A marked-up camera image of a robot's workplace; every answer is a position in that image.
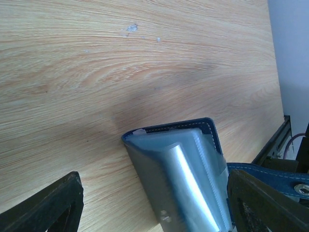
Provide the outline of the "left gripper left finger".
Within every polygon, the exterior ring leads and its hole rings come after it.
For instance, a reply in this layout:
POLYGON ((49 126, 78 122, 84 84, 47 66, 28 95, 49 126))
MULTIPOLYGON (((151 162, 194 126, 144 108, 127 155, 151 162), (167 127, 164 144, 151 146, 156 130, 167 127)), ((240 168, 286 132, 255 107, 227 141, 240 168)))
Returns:
POLYGON ((0 215, 2 232, 76 232, 84 203, 78 172, 70 172, 0 215))

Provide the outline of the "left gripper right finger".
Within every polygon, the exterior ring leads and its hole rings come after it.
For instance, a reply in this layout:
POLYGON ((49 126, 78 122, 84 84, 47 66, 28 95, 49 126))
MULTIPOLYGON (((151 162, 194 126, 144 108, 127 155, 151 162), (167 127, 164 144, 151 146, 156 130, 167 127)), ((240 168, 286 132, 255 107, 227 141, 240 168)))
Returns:
POLYGON ((309 209, 245 171, 232 170, 227 193, 238 232, 258 232, 259 219, 271 232, 307 232, 309 209))

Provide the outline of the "blue card holder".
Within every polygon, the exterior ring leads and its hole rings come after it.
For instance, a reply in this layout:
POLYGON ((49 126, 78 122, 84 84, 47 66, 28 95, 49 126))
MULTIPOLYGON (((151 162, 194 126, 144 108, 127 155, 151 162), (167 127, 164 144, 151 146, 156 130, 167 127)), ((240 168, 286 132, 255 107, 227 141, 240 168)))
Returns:
MULTIPOLYGON (((266 167, 228 163, 210 118, 132 130, 122 141, 165 232, 237 231, 227 193, 232 170, 245 171, 309 208, 309 176, 297 172, 296 161, 266 167)), ((268 232, 259 219, 250 225, 268 232)))

